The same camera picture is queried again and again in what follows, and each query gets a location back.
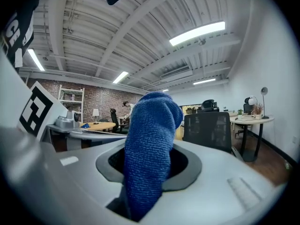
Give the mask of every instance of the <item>gray plastic surface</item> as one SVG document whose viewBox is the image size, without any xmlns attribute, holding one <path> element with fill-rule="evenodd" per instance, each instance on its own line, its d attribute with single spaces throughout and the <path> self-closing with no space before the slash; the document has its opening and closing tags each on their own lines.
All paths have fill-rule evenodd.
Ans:
<svg viewBox="0 0 300 225">
<path fill-rule="evenodd" d="M 133 225 L 106 208 L 119 197 L 122 184 L 109 182 L 95 165 L 101 154 L 123 143 L 55 153 L 52 145 L 18 129 L 0 129 L 0 164 L 12 189 L 47 224 Z M 164 192 L 140 224 L 248 225 L 277 197 L 270 182 L 231 154 L 188 142 L 174 144 L 200 158 L 201 175 L 184 190 Z M 72 156 L 78 161 L 62 166 L 59 159 Z M 230 178 L 242 178 L 262 198 L 249 211 L 251 219 L 228 185 Z"/>
<path fill-rule="evenodd" d="M 108 140 L 111 143 L 127 137 L 126 135 L 122 134 L 113 134 L 106 132 L 89 133 L 89 131 L 79 128 L 61 128 L 56 125 L 48 125 L 48 128 L 57 133 L 65 133 L 66 136 L 70 138 L 92 140 L 93 142 Z"/>
<path fill-rule="evenodd" d="M 124 148 L 124 144 L 121 144 L 103 154 L 101 154 L 96 160 L 96 168 L 98 171 L 110 182 L 119 182 L 123 183 L 124 175 L 114 169 L 108 162 L 109 158 Z M 193 182 L 196 181 L 199 176 L 202 163 L 198 156 L 194 153 L 174 144 L 173 149 L 179 151 L 184 156 L 186 156 L 188 163 L 186 168 L 179 174 L 167 179 L 163 185 L 162 190 L 167 191 L 178 191 L 186 189 Z"/>
<path fill-rule="evenodd" d="M 74 128 L 74 121 L 71 118 L 64 118 L 62 116 L 59 116 L 55 121 L 55 126 L 61 129 L 72 129 Z"/>
</svg>

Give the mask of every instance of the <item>potted plant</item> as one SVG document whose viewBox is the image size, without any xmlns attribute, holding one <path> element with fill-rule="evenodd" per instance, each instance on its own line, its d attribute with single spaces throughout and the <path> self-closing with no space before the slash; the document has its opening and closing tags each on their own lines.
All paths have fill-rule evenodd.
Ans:
<svg viewBox="0 0 300 225">
<path fill-rule="evenodd" d="M 263 105 L 261 103 L 257 103 L 253 106 L 253 114 L 255 114 L 255 119 L 262 118 Z"/>
<path fill-rule="evenodd" d="M 243 114 L 243 110 L 239 109 L 238 110 L 238 119 L 241 120 L 242 119 L 242 114 Z"/>
</svg>

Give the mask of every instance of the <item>ceiling light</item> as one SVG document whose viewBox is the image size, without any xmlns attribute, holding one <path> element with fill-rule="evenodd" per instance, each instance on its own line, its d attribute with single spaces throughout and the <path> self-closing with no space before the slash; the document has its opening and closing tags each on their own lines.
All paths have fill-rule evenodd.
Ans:
<svg viewBox="0 0 300 225">
<path fill-rule="evenodd" d="M 41 63 L 38 60 L 38 57 L 36 56 L 35 52 L 33 49 L 27 49 L 28 53 L 30 54 L 32 60 L 36 63 L 37 67 L 39 68 L 39 70 L 41 71 L 45 71 L 45 69 L 43 68 L 43 66 L 41 65 Z"/>
<path fill-rule="evenodd" d="M 113 83 L 118 83 L 118 82 L 121 81 L 127 74 L 128 74 L 128 72 L 122 72 L 122 73 L 116 78 L 116 80 L 113 81 Z"/>
<path fill-rule="evenodd" d="M 211 33 L 216 31 L 221 31 L 225 29 L 225 22 L 215 22 L 212 24 L 208 24 L 205 26 L 201 26 L 199 28 L 195 28 L 191 31 L 187 31 L 183 34 L 178 35 L 177 37 L 174 37 L 170 40 L 170 43 L 175 46 L 179 43 L 185 42 L 189 39 Z"/>
<path fill-rule="evenodd" d="M 209 80 L 205 80 L 205 81 L 200 81 L 200 82 L 195 82 L 193 83 L 193 85 L 197 85 L 197 84 L 201 84 L 201 83 L 208 83 L 208 82 L 212 82 L 212 81 L 215 81 L 216 79 L 213 78 L 213 79 L 209 79 Z"/>
</svg>

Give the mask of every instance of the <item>brick wall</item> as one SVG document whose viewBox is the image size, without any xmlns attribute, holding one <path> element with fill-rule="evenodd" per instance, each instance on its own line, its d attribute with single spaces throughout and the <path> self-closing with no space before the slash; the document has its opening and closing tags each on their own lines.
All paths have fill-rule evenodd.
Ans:
<svg viewBox="0 0 300 225">
<path fill-rule="evenodd" d="M 91 122 L 94 121 L 95 117 L 92 117 L 93 109 L 99 109 L 100 119 L 108 119 L 112 121 L 110 115 L 110 109 L 114 108 L 117 111 L 117 116 L 121 117 L 129 113 L 129 109 L 122 107 L 123 101 L 128 101 L 129 103 L 136 104 L 138 100 L 142 97 L 140 94 L 123 92 L 119 90 L 106 89 L 94 86 L 88 86 L 84 84 L 77 84 L 72 82 L 59 82 L 54 80 L 44 80 L 44 79 L 29 79 L 28 87 L 31 88 L 32 85 L 38 81 L 52 96 L 56 99 L 60 91 L 60 85 L 66 89 L 76 89 L 80 90 L 84 88 L 84 103 L 83 103 L 83 121 Z M 71 100 L 71 94 L 66 94 L 65 99 Z M 81 100 L 81 96 L 75 96 L 75 100 Z M 80 105 L 68 104 L 75 111 L 78 111 Z"/>
</svg>

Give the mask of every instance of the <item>air vent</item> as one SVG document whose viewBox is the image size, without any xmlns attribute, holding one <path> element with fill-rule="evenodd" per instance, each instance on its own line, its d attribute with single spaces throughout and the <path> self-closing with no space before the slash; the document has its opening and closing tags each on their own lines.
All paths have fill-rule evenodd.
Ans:
<svg viewBox="0 0 300 225">
<path fill-rule="evenodd" d="M 160 77 L 161 82 L 170 82 L 193 74 L 189 66 L 180 67 L 176 70 L 163 74 Z"/>
</svg>

